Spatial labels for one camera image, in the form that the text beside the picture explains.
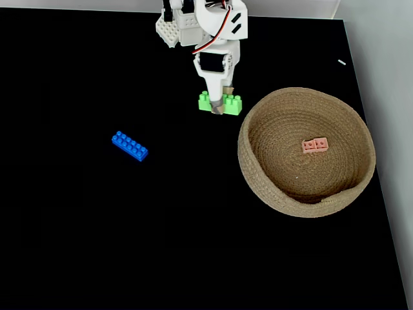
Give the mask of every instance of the pink lego brick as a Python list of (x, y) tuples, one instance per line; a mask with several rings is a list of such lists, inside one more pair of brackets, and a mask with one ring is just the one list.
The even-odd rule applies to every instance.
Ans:
[(328, 143), (326, 138), (303, 141), (302, 146), (304, 153), (325, 152), (326, 150), (328, 150)]

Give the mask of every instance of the red wire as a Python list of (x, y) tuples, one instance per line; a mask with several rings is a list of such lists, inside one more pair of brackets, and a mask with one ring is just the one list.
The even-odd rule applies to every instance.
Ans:
[(213, 38), (213, 39), (212, 39), (211, 41), (209, 41), (207, 44), (205, 44), (205, 45), (201, 46), (200, 48), (197, 48), (196, 50), (194, 50), (194, 51), (192, 52), (192, 54), (196, 54), (196, 53), (202, 51), (203, 49), (209, 47), (213, 42), (216, 41), (216, 39), (218, 39), (219, 35), (222, 33), (222, 30), (224, 30), (224, 27), (225, 27), (225, 25), (226, 25), (226, 23), (227, 23), (227, 21), (228, 21), (228, 17), (230, 16), (230, 13), (231, 13), (231, 6), (228, 5), (228, 12), (227, 12), (227, 14), (226, 14), (226, 16), (225, 16), (225, 19), (224, 19), (224, 22), (223, 22), (221, 28), (219, 29), (217, 35), (215, 36), (215, 38)]

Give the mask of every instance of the green lego brick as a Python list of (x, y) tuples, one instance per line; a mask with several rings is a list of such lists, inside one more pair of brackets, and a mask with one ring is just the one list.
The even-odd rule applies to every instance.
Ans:
[(209, 102), (209, 95), (207, 91), (203, 91), (202, 94), (199, 95), (199, 109), (202, 111), (212, 111), (211, 104)]
[[(223, 94), (223, 101), (225, 105), (224, 114), (239, 115), (239, 113), (241, 113), (243, 101), (240, 96)], [(202, 94), (199, 95), (198, 104), (200, 110), (211, 112), (212, 108), (207, 91), (203, 91)]]

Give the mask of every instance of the blue lego brick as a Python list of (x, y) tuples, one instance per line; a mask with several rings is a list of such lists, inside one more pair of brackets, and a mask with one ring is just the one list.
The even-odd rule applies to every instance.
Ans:
[(145, 147), (136, 143), (120, 131), (113, 136), (112, 143), (139, 161), (143, 161), (145, 157), (148, 156), (148, 150)]

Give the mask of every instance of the basket rim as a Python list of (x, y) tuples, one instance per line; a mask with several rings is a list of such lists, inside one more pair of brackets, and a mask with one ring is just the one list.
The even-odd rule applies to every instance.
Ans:
[[(333, 194), (329, 197), (323, 198), (320, 202), (318, 203), (302, 203), (300, 201), (297, 201), (287, 194), (285, 194), (281, 189), (279, 189), (271, 180), (270, 178), (265, 174), (264, 170), (262, 169), (261, 165), (258, 162), (258, 159), (256, 158), (254, 152), (252, 151), (252, 147), (250, 144), (249, 140), (249, 125), (252, 120), (252, 118), (255, 116), (256, 112), (262, 108), (263, 105), (265, 105), (268, 101), (269, 98), (273, 99), (276, 96), (289, 93), (289, 92), (304, 92), (304, 93), (310, 93), (316, 96), (321, 96), (322, 98), (332, 100), (336, 102), (337, 104), (341, 105), (343, 108), (347, 109), (351, 114), (354, 115), (354, 119), (357, 120), (359, 125), (363, 128), (363, 132), (366, 135), (367, 141), (368, 141), (368, 153), (369, 153), (369, 161), (368, 161), (368, 169), (363, 176), (363, 179), (355, 186), (352, 187), (351, 189), (346, 189), (343, 190), (339, 193)], [(301, 88), (301, 87), (289, 87), (289, 88), (282, 88), (279, 90), (275, 90), (265, 96), (263, 99), (261, 99), (248, 113), (246, 118), (244, 119), (244, 122), (241, 126), (241, 130), (239, 133), (239, 148), (243, 147), (243, 150), (247, 152), (247, 157), (249, 159), (249, 162), (252, 164), (253, 169), (255, 170), (256, 175), (252, 178), (252, 176), (247, 172), (247, 170), (243, 167), (241, 158), (240, 158), (240, 151), (238, 152), (238, 159), (239, 159), (239, 164), (241, 166), (241, 171), (243, 173), (243, 176), (245, 177), (248, 185), (251, 187), (251, 189), (259, 196), (267, 205), (272, 207), (273, 209), (279, 210), (280, 212), (286, 213), (288, 215), (293, 215), (297, 216), (296, 214), (292, 214), (291, 212), (284, 212), (283, 210), (280, 210), (278, 208), (273, 207), (271, 204), (269, 204), (269, 201), (265, 201), (261, 197), (261, 193), (257, 188), (254, 188), (254, 184), (251, 181), (251, 178), (254, 180), (260, 179), (262, 184), (265, 187), (269, 187), (270, 190), (272, 191), (273, 194), (277, 196), (276, 200), (282, 200), (283, 202), (289, 204), (291, 208), (296, 209), (298, 213), (302, 214), (300, 217), (308, 217), (308, 218), (314, 218), (314, 217), (319, 217), (319, 216), (325, 216), (329, 215), (335, 212), (338, 212), (339, 210), (343, 209), (340, 208), (339, 210), (335, 210), (334, 208), (328, 208), (332, 203), (336, 203), (337, 201), (341, 200), (342, 198), (346, 198), (347, 196), (351, 195), (357, 197), (361, 192), (366, 188), (366, 186), (370, 183), (371, 178), (373, 177), (374, 171), (376, 169), (376, 151), (374, 148), (373, 140), (370, 134), (370, 131), (366, 125), (366, 123), (361, 119), (360, 115), (349, 105), (347, 105), (345, 102), (341, 101), (340, 99), (330, 96), (328, 94), (324, 94), (322, 92), (309, 89), (309, 88)]]

